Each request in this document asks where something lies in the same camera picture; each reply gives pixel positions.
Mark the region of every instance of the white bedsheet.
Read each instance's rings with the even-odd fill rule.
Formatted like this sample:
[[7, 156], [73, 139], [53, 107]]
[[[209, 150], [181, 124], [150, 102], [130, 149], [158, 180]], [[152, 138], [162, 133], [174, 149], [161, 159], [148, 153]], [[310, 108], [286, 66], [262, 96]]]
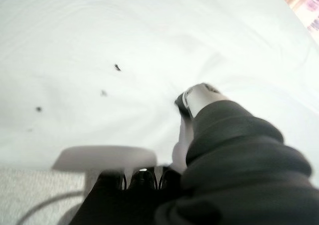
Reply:
[[[0, 164], [50, 169], [65, 149], [93, 145], [168, 164], [173, 102], [208, 82], [277, 126], [318, 186], [318, 65], [283, 0], [0, 0]], [[107, 167], [107, 156], [85, 165]]]

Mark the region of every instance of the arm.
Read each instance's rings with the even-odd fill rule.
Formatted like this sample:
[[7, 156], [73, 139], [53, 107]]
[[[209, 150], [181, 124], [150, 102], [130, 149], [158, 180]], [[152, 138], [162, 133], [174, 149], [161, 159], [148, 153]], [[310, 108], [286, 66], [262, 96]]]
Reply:
[[157, 224], [319, 224], [311, 167], [274, 126], [223, 100], [201, 109], [193, 128], [185, 195], [159, 207]]

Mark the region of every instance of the white object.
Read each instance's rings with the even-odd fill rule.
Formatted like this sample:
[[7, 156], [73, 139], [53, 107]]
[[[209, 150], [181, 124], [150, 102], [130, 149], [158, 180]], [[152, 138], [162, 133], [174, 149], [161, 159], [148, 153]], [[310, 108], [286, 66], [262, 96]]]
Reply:
[[0, 0], [0, 32], [3, 165], [50, 169], [91, 145], [170, 163], [173, 102], [207, 82], [277, 126], [319, 185], [319, 51], [283, 0]]

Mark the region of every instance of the dark speck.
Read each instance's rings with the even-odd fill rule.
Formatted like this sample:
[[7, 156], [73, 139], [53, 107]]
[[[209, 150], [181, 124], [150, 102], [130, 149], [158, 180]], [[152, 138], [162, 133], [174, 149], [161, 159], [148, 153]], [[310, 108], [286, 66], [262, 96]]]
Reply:
[[105, 92], [105, 90], [101, 90], [101, 96], [106, 97], [106, 96], [108, 96], [108, 94]]
[[117, 71], [121, 71], [121, 69], [119, 68], [117, 64], [115, 64], [114, 67], [116, 68]]

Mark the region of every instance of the black sleeve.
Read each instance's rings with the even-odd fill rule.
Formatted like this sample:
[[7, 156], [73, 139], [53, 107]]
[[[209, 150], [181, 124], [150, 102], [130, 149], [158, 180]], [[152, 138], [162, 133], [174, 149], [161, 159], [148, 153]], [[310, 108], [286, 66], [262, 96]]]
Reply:
[[319, 225], [311, 167], [281, 133], [232, 101], [206, 106], [181, 177], [184, 196], [160, 206], [158, 225]]

